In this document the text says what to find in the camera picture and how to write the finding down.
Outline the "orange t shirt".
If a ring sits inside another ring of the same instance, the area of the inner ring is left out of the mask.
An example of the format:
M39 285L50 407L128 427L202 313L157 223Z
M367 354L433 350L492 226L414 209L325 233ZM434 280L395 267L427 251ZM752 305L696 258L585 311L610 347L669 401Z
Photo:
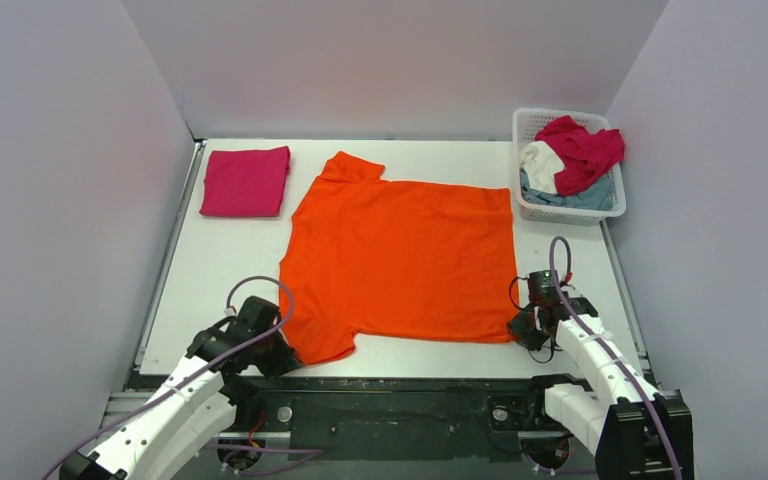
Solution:
M360 334L508 342L517 271L509 191L384 171L339 152L292 215L280 306L301 362L347 357Z

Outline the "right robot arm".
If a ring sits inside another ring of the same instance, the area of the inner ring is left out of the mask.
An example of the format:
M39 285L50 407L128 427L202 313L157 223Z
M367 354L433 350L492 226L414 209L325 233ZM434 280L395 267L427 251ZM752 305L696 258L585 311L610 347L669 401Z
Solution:
M693 421L680 393L664 393L620 352L597 310L553 270L523 277L528 302L508 331L529 352L567 354L579 379L541 376L525 402L529 422L563 429L593 455L599 479L692 479Z

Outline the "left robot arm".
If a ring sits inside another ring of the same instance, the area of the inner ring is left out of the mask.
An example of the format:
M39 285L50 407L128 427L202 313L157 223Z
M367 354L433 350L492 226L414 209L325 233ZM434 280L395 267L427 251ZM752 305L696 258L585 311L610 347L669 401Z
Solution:
M277 305L251 296L200 331L149 401L103 428L89 453L70 453L61 479L169 479L213 437L264 419L257 387L242 373L275 378L300 367L280 334Z

